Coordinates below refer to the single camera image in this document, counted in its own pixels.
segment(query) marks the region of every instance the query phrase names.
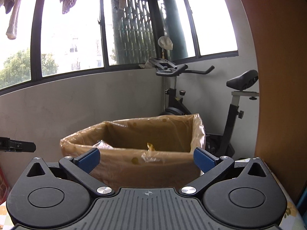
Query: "handlebar grip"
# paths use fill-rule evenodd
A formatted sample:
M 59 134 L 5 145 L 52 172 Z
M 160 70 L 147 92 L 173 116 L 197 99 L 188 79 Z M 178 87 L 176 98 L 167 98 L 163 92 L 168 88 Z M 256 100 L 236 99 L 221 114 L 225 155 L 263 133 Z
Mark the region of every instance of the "handlebar grip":
M 212 72 L 214 68 L 215 68 L 214 66 L 211 66 L 206 71 L 185 70 L 184 73 L 208 74 Z
M 179 74 L 183 73 L 188 68 L 188 65 L 184 64 L 182 67 L 179 67 L 174 72 L 163 72 L 163 71 L 156 71 L 157 76 L 164 76 L 164 77 L 174 77 L 178 76 Z

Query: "plastic-covered round object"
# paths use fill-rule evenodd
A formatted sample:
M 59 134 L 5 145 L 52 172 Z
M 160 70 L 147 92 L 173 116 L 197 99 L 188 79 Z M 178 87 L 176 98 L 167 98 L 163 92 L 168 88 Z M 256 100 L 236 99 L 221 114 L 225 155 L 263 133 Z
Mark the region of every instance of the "plastic-covered round object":
M 169 37 L 167 36 L 161 36 L 158 39 L 158 44 L 161 48 L 164 48 L 165 50 L 172 50 L 172 41 Z

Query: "window frame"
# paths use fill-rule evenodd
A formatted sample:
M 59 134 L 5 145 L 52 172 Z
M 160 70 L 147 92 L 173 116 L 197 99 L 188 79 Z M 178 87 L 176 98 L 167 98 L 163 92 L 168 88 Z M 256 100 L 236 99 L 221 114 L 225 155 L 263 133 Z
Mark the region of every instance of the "window frame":
M 53 74 L 50 76 L 43 77 L 42 69 L 41 69 L 40 41 L 41 41 L 41 25 L 42 25 L 44 2 L 45 0 L 36 0 L 34 13 L 33 13 L 31 40 L 30 40 L 31 80 L 0 89 L 0 96 L 13 92 L 13 91 L 23 89 L 23 88 L 31 87 L 34 85 L 56 81 L 56 80 L 61 80 L 61 79 L 66 79 L 66 78 L 71 78 L 71 77 L 78 77 L 82 75 L 89 75 L 89 74 L 95 74 L 95 73 L 105 73 L 105 72 L 113 72 L 113 71 L 139 69 L 139 63 L 109 65 L 107 45 L 106 45 L 105 19 L 104 19 L 104 13 L 103 13 L 104 12 L 103 11 L 103 0 L 100 0 L 100 21 L 98 23 L 100 24 L 100 29 L 101 29 L 100 32 L 101 32 L 101 43 L 102 43 L 102 54 L 103 54 L 104 66 L 93 68 L 93 69 L 77 70 L 77 71 L 72 71 L 68 73 Z M 192 39 L 193 39 L 193 44 L 194 44 L 194 49 L 195 49 L 195 56 L 185 58 L 185 59 L 175 60 L 174 63 L 185 64 L 185 63 L 216 59 L 216 58 L 235 57 L 239 55 L 238 51 L 229 51 L 229 52 L 224 52 L 224 53 L 214 53 L 214 54 L 201 56 L 197 34 L 196 34 L 196 29 L 194 25 L 194 20 L 192 17 L 192 11 L 189 6 L 188 0 L 184 0 L 184 2 L 185 2 L 185 7 L 188 13 L 188 19 L 189 19 L 189 23 L 191 27 Z M 151 20 L 152 20 L 152 31 L 153 31 L 154 45 L 156 48 L 157 58 L 162 58 L 162 49 L 158 45 L 158 39 L 159 37 L 164 36 L 164 30 L 163 30 L 163 24 L 162 24 L 160 11 L 159 11 L 158 1 L 148 0 L 148 7 L 150 11 Z

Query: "crosshair symbol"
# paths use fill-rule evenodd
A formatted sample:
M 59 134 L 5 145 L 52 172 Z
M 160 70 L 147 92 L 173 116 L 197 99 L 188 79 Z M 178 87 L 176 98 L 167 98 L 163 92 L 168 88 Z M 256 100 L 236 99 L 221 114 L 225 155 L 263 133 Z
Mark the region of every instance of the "crosshair symbol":
M 148 191 L 146 191 L 146 192 L 143 193 L 143 194 L 145 194 L 145 195 L 147 195 L 147 196 L 150 196 L 150 195 L 152 195 L 152 194 L 154 194 L 154 193 L 148 190 Z

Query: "ribbed black surface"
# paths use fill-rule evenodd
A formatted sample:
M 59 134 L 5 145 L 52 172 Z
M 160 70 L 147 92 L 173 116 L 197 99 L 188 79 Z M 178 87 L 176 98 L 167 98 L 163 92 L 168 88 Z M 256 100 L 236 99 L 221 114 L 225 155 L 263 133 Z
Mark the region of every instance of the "ribbed black surface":
M 90 213 L 65 230 L 213 230 L 200 203 L 173 188 L 122 189 L 117 196 L 96 201 Z

